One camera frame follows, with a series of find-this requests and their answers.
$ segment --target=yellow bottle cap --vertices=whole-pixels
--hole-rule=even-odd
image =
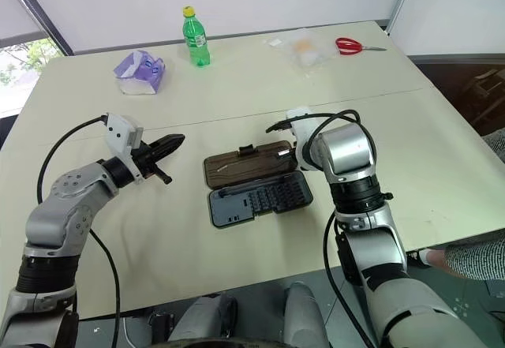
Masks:
[[[182,9],[182,13],[185,17],[194,17],[195,9],[192,6],[186,6]]]

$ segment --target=white table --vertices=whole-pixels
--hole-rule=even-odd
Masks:
[[[432,83],[396,48],[375,22],[314,28],[330,46],[350,36],[383,52],[339,56],[308,72],[266,44],[278,34],[212,40],[212,64],[195,68],[184,44],[149,47],[167,67],[158,95],[123,95],[113,68],[131,50],[56,58],[4,144],[54,143],[76,124],[109,111],[132,115],[145,129],[236,118],[300,105],[323,105],[427,88]],[[71,139],[99,137],[90,127]]]
[[[434,88],[329,103],[315,112],[359,110],[378,148],[377,174],[406,249],[434,245],[503,227],[505,166]],[[193,297],[321,269],[324,225],[332,209],[324,175],[305,176],[312,204],[286,214],[218,230],[209,219],[203,160],[254,142],[292,140],[288,132],[265,134],[283,112],[147,131],[146,141],[184,133],[184,144],[160,167],[174,178],[156,178],[121,190],[96,217],[93,228],[118,266],[122,310]],[[35,183],[46,146],[0,155],[2,304],[14,285],[24,222],[36,205]],[[103,138],[64,144],[47,172],[44,194],[62,172],[110,154]],[[331,244],[332,264],[338,264]],[[114,283],[92,239],[77,275],[81,317],[114,310]]]
[[[151,178],[130,185],[95,219],[93,228],[118,266],[122,311],[323,267],[322,236],[333,207],[321,173],[306,174],[314,195],[307,208],[224,230],[214,228],[208,214],[203,160],[249,143],[292,140],[288,132],[264,130],[301,105],[361,113],[377,143],[382,188],[395,195],[391,209],[406,249],[503,227],[505,166],[384,33],[371,22],[316,32],[388,51],[338,56],[306,76],[263,43],[268,36],[211,42],[214,62],[205,69],[191,67],[182,46],[149,48],[172,62],[172,77],[156,96],[130,97],[119,92],[110,72],[126,52],[52,62],[0,152],[0,309],[17,279],[24,224],[51,143],[105,111],[135,117],[146,127],[147,142],[186,135],[160,163],[173,183]],[[110,157],[103,133],[97,125],[61,146],[44,194],[66,170]],[[338,264],[333,245],[330,257]],[[92,239],[77,283],[81,317],[113,312],[112,275]]]

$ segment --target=open case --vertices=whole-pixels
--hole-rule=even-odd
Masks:
[[[285,212],[312,202],[307,181],[295,170],[288,141],[241,147],[204,160],[212,224],[227,227],[266,212]]]

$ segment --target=black cable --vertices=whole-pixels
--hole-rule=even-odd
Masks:
[[[107,121],[107,116],[106,115],[102,115],[101,117],[94,118],[94,119],[92,119],[90,121],[84,122],[84,123],[78,125],[77,127],[74,127],[73,129],[71,129],[65,135],[63,135],[60,138],[60,140],[58,140],[56,142],[56,144],[53,146],[53,148],[50,149],[49,153],[46,156],[46,159],[44,160],[44,162],[42,164],[42,167],[40,168],[39,178],[37,179],[37,202],[39,202],[39,204],[42,203],[42,182],[44,181],[44,174],[46,173],[47,165],[49,165],[49,162],[50,162],[51,158],[53,157],[54,153],[59,148],[59,146],[62,145],[62,143],[70,135],[72,135],[73,133],[79,131],[80,129],[83,129],[84,127],[92,125],[93,123],[96,123],[96,122],[106,122],[106,121]]]
[[[72,312],[77,312],[77,290],[76,293],[73,295]]]
[[[356,119],[352,119],[352,118],[347,117],[346,115],[348,115],[348,114],[354,115]],[[359,114],[355,110],[344,110],[344,111],[340,111],[337,114],[332,114],[330,117],[328,117],[327,120],[325,120],[323,123],[321,123],[320,125],[317,126],[317,128],[312,132],[312,135],[310,136],[309,140],[307,140],[307,143],[305,143],[305,145],[303,146],[303,148],[301,150],[301,154],[303,155],[303,158],[307,163],[309,163],[313,167],[317,168],[318,170],[323,170],[323,168],[320,167],[319,165],[317,165],[316,163],[314,163],[314,161],[312,160],[312,157],[310,155],[310,148],[312,147],[312,143],[314,142],[314,139],[316,139],[317,135],[319,135],[321,130],[336,119],[342,119],[344,121],[347,121],[350,123],[357,123],[358,125],[360,125],[360,122],[358,122],[360,120],[360,117],[359,117]]]
[[[352,118],[347,117],[346,116],[347,114],[354,115],[356,117],[356,119],[353,120]],[[319,133],[323,130],[323,128],[326,127],[327,125],[329,125],[330,123],[332,123],[336,119],[342,119],[344,121],[356,123],[361,128],[361,130],[365,134],[368,142],[370,143],[370,148],[372,149],[372,157],[374,158],[374,161],[377,162],[377,150],[376,150],[375,141],[373,141],[373,138],[372,138],[372,135],[370,135],[370,132],[361,124],[360,116],[355,110],[344,110],[344,111],[340,111],[337,114],[331,114],[331,116],[328,119],[326,119],[319,126],[317,126],[317,128],[312,132],[312,135],[307,140],[307,143],[305,143],[305,145],[303,146],[303,148],[301,150],[301,154],[302,154],[304,160],[308,164],[315,167],[316,169],[323,170],[323,168],[320,165],[314,163],[314,160],[312,160],[312,156],[310,155],[310,149],[312,148],[312,143],[314,142],[314,139],[316,139],[317,135],[319,135]]]
[[[114,334],[112,335],[112,344],[110,345],[112,348],[115,348],[118,344],[118,334],[119,334],[119,319],[121,317],[121,298],[119,292],[119,276],[118,270],[116,269],[116,265],[114,264],[114,260],[112,255],[109,252],[109,249],[103,244],[100,238],[95,234],[95,231],[89,230],[89,234],[93,236],[98,245],[105,252],[107,259],[109,260],[110,269],[112,269],[112,275],[114,276],[114,286],[116,288],[116,312],[114,315]]]
[[[346,113],[344,114],[352,114],[354,116],[354,120],[348,120],[348,122],[356,122],[356,123],[361,123],[360,115],[357,113],[355,110],[345,110]],[[310,119],[310,118],[330,118],[335,113],[315,113],[315,114],[305,114],[305,115],[298,115],[297,117],[292,117],[288,119],[284,119],[283,121],[277,122],[274,125],[271,125],[270,127],[267,128],[265,133],[270,133],[271,131],[277,130],[277,129],[289,129],[291,128],[290,124],[291,122],[295,121],[301,121],[302,119]]]
[[[368,348],[375,348],[372,341],[366,335],[366,332],[363,330],[363,328],[361,327],[361,325],[357,321],[357,319],[354,316],[353,312],[351,311],[349,305],[347,304],[346,300],[342,296],[342,293],[340,293],[339,287],[337,286],[337,284],[335,283],[335,280],[333,279],[333,275],[331,275],[330,262],[328,260],[328,237],[330,235],[330,229],[331,229],[331,225],[333,224],[334,219],[335,219],[335,216],[332,213],[330,215],[330,219],[328,220],[326,228],[324,229],[324,237],[323,237],[324,270],[326,271],[326,275],[328,277],[328,280],[330,281],[331,288],[333,289],[333,291],[335,292],[335,295],[339,299],[340,304],[342,305],[342,307],[346,311],[346,314],[349,317],[354,328],[356,328],[357,333],[360,335],[361,339],[363,340],[363,342],[365,343],[365,345]]]
[[[49,162],[51,158],[53,157],[54,153],[56,150],[59,148],[60,145],[73,133],[76,131],[79,131],[80,129],[83,129],[84,127],[87,127],[89,125],[92,125],[96,122],[104,122],[107,123],[107,116],[102,115],[98,118],[91,119],[87,122],[84,122],[73,129],[71,129],[69,132],[67,132],[65,135],[63,135],[60,140],[56,142],[56,144],[53,146],[53,148],[49,151],[49,153],[46,156],[46,159],[44,160],[42,167],[40,168],[39,172],[39,178],[37,179],[37,202],[39,204],[42,203],[42,184],[43,184],[43,179],[44,179],[44,174],[46,173],[47,166],[49,165]],[[110,264],[110,269],[112,270],[112,274],[114,276],[114,286],[115,286],[115,291],[116,291],[116,309],[115,309],[115,316],[114,316],[114,334],[112,336],[112,348],[116,348],[116,345],[118,344],[118,335],[119,335],[119,319],[120,319],[120,314],[121,314],[121,298],[120,298],[120,289],[119,289],[119,276],[118,276],[118,270],[116,269],[116,265],[114,263],[114,259],[112,258],[112,255],[109,252],[109,249],[103,244],[103,242],[100,240],[98,235],[95,233],[93,229],[89,230],[89,233],[93,238],[96,240],[100,248],[105,252],[105,255],[107,256],[107,259],[109,260]],[[77,292],[74,297],[74,303],[72,306],[72,309],[74,312],[77,311]]]
[[[488,314],[498,320],[502,324],[502,340],[505,342],[505,319],[500,318],[499,316],[496,316],[495,314],[503,314],[505,315],[505,311],[499,311],[499,310],[492,310],[488,311]]]

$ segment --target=window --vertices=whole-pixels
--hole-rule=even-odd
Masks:
[[[43,67],[58,56],[49,38],[0,48],[0,118],[20,113]]]

